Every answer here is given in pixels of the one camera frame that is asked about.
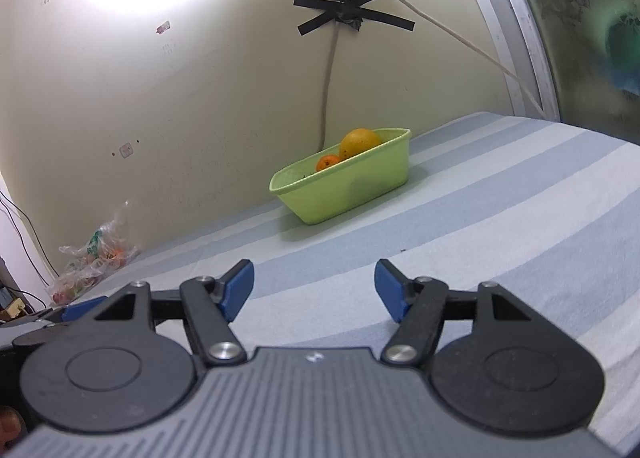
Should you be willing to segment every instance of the green plastic basket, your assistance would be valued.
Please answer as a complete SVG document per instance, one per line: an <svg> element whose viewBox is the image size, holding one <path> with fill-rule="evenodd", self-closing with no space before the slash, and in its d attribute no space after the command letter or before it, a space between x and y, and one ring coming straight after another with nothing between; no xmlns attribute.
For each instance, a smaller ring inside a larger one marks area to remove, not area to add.
<svg viewBox="0 0 640 458"><path fill-rule="evenodd" d="M300 219L316 224L362 205L404 184L409 174L411 130L375 130L382 144L316 173L324 155L337 155L339 145L327 148L281 169L269 190Z"/></svg>

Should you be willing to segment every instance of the large orange fruit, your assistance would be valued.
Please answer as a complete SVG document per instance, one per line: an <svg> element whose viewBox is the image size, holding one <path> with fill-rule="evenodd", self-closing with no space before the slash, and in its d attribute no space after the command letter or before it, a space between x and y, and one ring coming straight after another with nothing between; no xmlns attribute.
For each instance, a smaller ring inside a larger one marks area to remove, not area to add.
<svg viewBox="0 0 640 458"><path fill-rule="evenodd" d="M340 159L343 161L351 159L381 144L382 140L375 131L358 128L347 133L342 139L340 143Z"/></svg>
<svg viewBox="0 0 640 458"><path fill-rule="evenodd" d="M316 171L322 171L323 169L331 167L338 162L340 162L340 157L338 157L338 155L325 155L324 157L321 157L318 164L316 164Z"/></svg>

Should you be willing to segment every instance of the bed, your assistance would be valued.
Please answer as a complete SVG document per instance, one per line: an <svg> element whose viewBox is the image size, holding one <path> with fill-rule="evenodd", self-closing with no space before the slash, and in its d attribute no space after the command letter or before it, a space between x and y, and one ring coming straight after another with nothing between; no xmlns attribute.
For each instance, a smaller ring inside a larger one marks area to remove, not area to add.
<svg viewBox="0 0 640 458"><path fill-rule="evenodd" d="M395 324L374 291L389 258L452 289L494 280L599 359L592 429L640 440L640 147L559 123L477 113L411 142L409 182L316 226L273 201L143 253L85 298L135 279L172 289L241 258L255 286L232 328L257 345L371 346ZM470 330L447 323L441 344ZM186 344L177 322L159 333Z"/></svg>

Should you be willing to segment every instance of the screw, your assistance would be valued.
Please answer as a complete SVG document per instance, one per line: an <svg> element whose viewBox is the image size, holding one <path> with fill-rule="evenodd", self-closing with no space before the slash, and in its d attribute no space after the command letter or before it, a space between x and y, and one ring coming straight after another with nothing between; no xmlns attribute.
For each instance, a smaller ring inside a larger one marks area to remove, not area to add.
<svg viewBox="0 0 640 458"><path fill-rule="evenodd" d="M396 344L385 351L385 357L391 362L409 362L414 360L418 352L408 344Z"/></svg>
<svg viewBox="0 0 640 458"><path fill-rule="evenodd" d="M222 343L216 343L209 348L209 355L214 359L220 359L221 361L228 361L229 359L235 359L242 353L242 348L236 343L225 341Z"/></svg>
<svg viewBox="0 0 640 458"><path fill-rule="evenodd" d="M309 362L320 362L324 361L324 355L320 352L309 353L305 356L305 359Z"/></svg>

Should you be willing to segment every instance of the transparent plastic bag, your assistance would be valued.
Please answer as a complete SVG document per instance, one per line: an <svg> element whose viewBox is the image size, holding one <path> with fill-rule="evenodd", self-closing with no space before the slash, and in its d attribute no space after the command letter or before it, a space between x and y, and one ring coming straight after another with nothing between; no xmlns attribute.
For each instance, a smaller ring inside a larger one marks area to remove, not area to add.
<svg viewBox="0 0 640 458"><path fill-rule="evenodd" d="M60 247L61 253L73 259L49 289L56 305L71 303L138 254L126 239L126 206L118 209L113 220L101 225L83 247Z"/></svg>

